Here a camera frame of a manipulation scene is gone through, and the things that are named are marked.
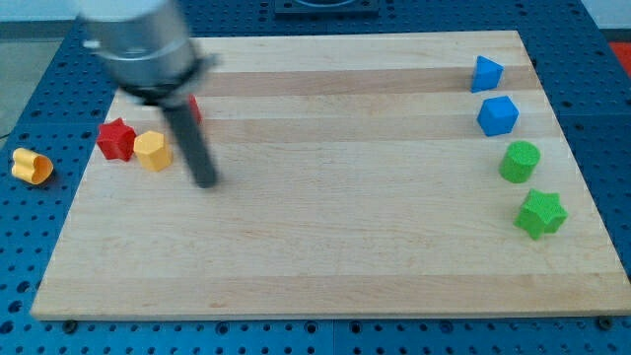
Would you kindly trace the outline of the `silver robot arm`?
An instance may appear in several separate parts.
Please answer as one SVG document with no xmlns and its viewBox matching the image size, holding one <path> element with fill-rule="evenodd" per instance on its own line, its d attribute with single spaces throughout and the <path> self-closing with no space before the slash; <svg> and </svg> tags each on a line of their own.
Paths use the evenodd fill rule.
<svg viewBox="0 0 631 355">
<path fill-rule="evenodd" d="M 77 6 L 89 33 L 84 45 L 121 90 L 145 105 L 180 105 L 219 63 L 218 55 L 195 45 L 175 0 L 81 0 Z"/>
</svg>

